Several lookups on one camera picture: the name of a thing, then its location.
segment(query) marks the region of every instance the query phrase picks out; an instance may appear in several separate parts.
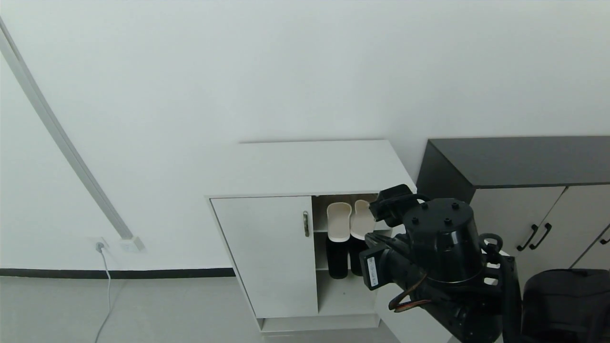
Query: cabinet door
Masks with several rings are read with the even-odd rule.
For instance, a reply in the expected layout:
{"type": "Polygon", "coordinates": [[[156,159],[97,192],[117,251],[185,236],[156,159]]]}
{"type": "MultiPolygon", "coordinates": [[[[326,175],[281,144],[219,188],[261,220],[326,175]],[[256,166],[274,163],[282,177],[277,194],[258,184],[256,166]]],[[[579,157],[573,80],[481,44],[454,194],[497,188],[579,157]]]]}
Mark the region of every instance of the cabinet door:
{"type": "Polygon", "coordinates": [[[540,226],[565,187],[478,189],[470,206],[479,234],[494,233],[504,242],[503,250],[517,256],[531,236],[532,225],[540,226]]]}
{"type": "Polygon", "coordinates": [[[606,231],[593,243],[573,268],[610,269],[610,230],[606,231]]]}
{"type": "Polygon", "coordinates": [[[609,203],[610,185],[569,187],[517,258],[520,284],[544,270],[570,268],[610,223],[609,203]]]}
{"type": "MultiPolygon", "coordinates": [[[[392,237],[404,233],[404,226],[392,229],[392,237]]],[[[387,309],[387,305],[403,290],[396,284],[386,284],[377,290],[375,298],[375,312],[387,325],[390,331],[401,343],[414,342],[447,342],[452,337],[436,319],[421,308],[410,309],[402,313],[394,313],[387,309]]]]}
{"type": "Polygon", "coordinates": [[[212,199],[212,205],[256,317],[316,316],[311,197],[212,199]]]}

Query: power cord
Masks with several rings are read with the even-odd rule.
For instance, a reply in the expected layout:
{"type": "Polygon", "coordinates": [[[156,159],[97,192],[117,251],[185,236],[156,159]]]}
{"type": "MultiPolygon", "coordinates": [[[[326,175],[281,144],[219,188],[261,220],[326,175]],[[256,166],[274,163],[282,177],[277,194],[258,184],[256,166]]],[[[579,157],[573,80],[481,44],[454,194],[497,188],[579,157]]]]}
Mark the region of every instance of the power cord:
{"type": "Polygon", "coordinates": [[[104,260],[104,269],[106,270],[106,275],[108,276],[108,314],[106,315],[106,318],[102,322],[102,325],[99,327],[98,334],[95,336],[95,343],[98,343],[99,334],[102,332],[102,329],[104,328],[104,325],[106,324],[106,321],[108,321],[108,318],[110,317],[110,313],[112,312],[112,306],[110,304],[110,280],[111,280],[110,272],[108,271],[108,265],[106,264],[106,257],[104,256],[104,252],[102,251],[102,248],[104,248],[104,244],[101,242],[98,242],[95,245],[95,250],[97,250],[97,252],[102,255],[102,259],[104,260]]]}

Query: floor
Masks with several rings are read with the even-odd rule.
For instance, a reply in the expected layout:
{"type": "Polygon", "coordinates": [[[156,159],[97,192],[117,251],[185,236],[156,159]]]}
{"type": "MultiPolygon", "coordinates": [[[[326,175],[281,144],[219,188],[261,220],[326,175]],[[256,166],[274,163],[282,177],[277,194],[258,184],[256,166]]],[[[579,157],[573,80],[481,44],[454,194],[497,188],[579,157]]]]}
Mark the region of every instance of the floor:
{"type": "MultiPolygon", "coordinates": [[[[0,278],[0,342],[92,343],[107,281],[0,278]]],[[[398,343],[379,328],[261,336],[235,278],[116,280],[99,343],[398,343]]]]}

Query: door handle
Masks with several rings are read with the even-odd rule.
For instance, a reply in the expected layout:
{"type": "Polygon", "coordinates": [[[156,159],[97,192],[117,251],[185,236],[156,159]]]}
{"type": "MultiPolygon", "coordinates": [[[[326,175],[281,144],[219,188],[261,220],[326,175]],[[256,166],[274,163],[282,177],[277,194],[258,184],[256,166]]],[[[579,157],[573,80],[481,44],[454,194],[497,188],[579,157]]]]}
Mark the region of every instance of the door handle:
{"type": "Polygon", "coordinates": [[[307,211],[303,211],[303,228],[305,229],[305,237],[309,237],[309,215],[307,211]]]}
{"type": "Polygon", "coordinates": [[[532,225],[532,230],[534,230],[534,232],[532,232],[532,235],[528,238],[528,241],[525,242],[525,244],[523,245],[518,245],[517,246],[517,251],[523,251],[525,250],[525,248],[528,246],[528,244],[532,241],[532,238],[534,238],[534,236],[536,235],[536,233],[538,232],[538,225],[533,224],[532,225]]]}
{"type": "Polygon", "coordinates": [[[538,243],[536,243],[536,244],[530,244],[530,245],[529,245],[529,248],[530,248],[530,249],[535,250],[537,247],[539,247],[539,246],[540,246],[540,243],[542,243],[542,241],[543,241],[545,238],[547,238],[547,234],[548,234],[549,232],[551,232],[551,229],[553,228],[553,225],[551,225],[550,223],[546,223],[546,224],[544,224],[544,228],[545,228],[545,229],[547,229],[547,232],[545,232],[545,233],[544,233],[544,235],[543,235],[543,236],[542,236],[542,238],[541,238],[541,239],[538,241],[538,243]]]}

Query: baseboard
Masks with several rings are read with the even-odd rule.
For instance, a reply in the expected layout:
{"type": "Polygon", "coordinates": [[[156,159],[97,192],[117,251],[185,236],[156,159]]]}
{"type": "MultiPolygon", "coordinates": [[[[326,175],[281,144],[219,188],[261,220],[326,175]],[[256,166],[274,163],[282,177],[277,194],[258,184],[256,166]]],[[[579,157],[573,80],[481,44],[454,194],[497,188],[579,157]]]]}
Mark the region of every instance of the baseboard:
{"type": "MultiPolygon", "coordinates": [[[[0,268],[0,276],[51,279],[106,279],[105,270],[49,270],[0,268]]],[[[171,270],[111,270],[113,279],[180,279],[222,278],[235,276],[233,268],[171,269],[171,270]]]]}

